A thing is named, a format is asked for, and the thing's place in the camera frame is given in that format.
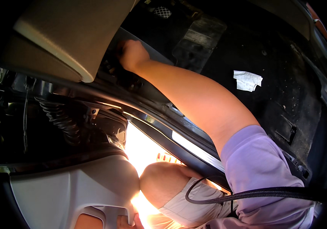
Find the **hand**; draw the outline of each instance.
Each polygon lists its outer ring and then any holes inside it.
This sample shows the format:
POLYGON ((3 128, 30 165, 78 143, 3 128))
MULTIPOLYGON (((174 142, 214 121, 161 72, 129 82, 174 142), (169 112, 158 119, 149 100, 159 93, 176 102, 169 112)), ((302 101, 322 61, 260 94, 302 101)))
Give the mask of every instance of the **hand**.
POLYGON ((120 64, 127 71, 136 73, 138 66, 150 60, 148 52, 140 41, 127 40, 121 42, 122 55, 119 57, 120 64))
POLYGON ((140 221, 140 218, 139 218, 139 214, 136 213, 134 215, 134 222, 135 222, 135 225, 133 227, 131 227, 129 224, 128 224, 128 216, 126 215, 118 215, 118 219, 117 219, 117 229, 144 229, 143 225, 142 225, 142 222, 140 221))

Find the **purple shirt sleeve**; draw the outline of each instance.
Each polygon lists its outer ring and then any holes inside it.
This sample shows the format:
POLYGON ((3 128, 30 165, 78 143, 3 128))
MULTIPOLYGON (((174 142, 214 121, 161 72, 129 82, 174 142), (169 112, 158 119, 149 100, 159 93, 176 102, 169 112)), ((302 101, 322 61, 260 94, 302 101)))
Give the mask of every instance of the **purple shirt sleeve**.
MULTIPOLYGON (((277 186, 303 187, 291 175, 282 150, 260 126, 234 134, 222 149, 221 161, 234 193, 277 186)), ((258 197, 237 200, 239 219, 210 222, 213 228, 308 228, 314 202, 293 198, 258 197)))

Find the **beige shorts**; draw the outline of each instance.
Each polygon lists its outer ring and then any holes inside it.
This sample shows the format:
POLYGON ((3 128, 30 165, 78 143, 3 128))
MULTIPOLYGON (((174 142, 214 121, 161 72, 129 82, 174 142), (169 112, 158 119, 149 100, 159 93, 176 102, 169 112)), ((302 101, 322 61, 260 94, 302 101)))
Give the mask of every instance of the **beige shorts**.
MULTIPOLYGON (((179 194, 158 209, 162 214, 150 215, 148 217, 148 222, 152 229, 198 227, 212 219, 224 218, 231 213, 231 202, 224 202, 223 204, 189 203, 185 199, 185 194, 196 181, 198 179, 192 177, 179 194)), ((189 197, 194 200, 209 200, 225 195, 227 194, 200 182, 190 192, 189 197)), ((237 203, 234 202, 234 210, 237 206, 237 203)))

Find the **person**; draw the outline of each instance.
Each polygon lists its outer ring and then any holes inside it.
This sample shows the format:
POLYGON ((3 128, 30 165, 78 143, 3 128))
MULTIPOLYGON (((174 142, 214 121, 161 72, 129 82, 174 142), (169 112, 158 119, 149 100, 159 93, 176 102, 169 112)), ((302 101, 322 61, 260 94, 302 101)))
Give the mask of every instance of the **person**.
MULTIPOLYGON (((210 136, 234 193, 277 186, 303 187, 303 182, 291 175, 282 150, 226 88, 195 72, 151 60, 139 41, 125 41, 119 60, 124 69, 149 81, 210 136)), ((315 203, 309 200, 240 199, 235 204, 238 218, 226 217, 230 202, 191 204, 185 193, 200 178, 190 168, 175 163, 156 162, 145 168, 140 176, 141 190, 161 212, 150 217, 152 228, 195 228, 204 224, 208 226, 203 228, 211 229, 308 228, 312 223, 315 203)), ((204 180, 189 197, 205 200, 224 195, 204 180)), ((138 216, 135 223, 131 227, 127 217, 118 217, 118 229, 143 229, 138 216)))

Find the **crumpled tissue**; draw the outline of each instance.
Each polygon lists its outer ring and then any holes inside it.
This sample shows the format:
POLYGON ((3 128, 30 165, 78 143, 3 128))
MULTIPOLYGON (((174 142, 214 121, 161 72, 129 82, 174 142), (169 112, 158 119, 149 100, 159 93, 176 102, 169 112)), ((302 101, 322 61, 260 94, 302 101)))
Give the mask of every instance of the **crumpled tissue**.
POLYGON ((255 91, 257 85, 261 87, 261 81, 263 80, 263 78, 257 74, 235 70, 234 79, 237 81, 237 89, 247 90, 249 92, 255 91))

